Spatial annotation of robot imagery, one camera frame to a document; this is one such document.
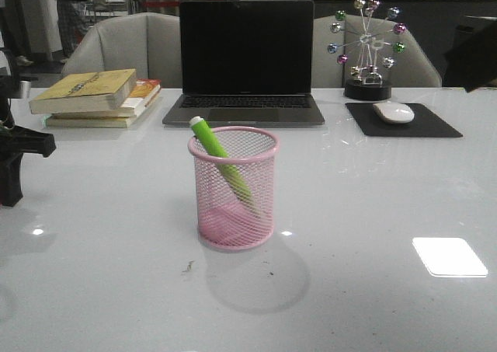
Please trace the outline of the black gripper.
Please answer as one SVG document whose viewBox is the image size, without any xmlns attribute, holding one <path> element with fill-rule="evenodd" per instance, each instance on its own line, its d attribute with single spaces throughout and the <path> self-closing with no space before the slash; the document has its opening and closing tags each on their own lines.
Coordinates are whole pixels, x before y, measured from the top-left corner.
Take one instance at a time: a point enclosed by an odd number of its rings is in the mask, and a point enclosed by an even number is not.
<svg viewBox="0 0 497 352">
<path fill-rule="evenodd" d="M 491 24 L 444 54 L 444 84 L 472 92 L 496 80 L 496 25 Z"/>
<path fill-rule="evenodd" d="M 26 153 L 44 158 L 56 149 L 54 136 L 15 124 L 10 99 L 25 98 L 30 82 L 3 75 L 1 77 L 1 205 L 15 206 L 22 198 L 20 167 Z"/>
</svg>

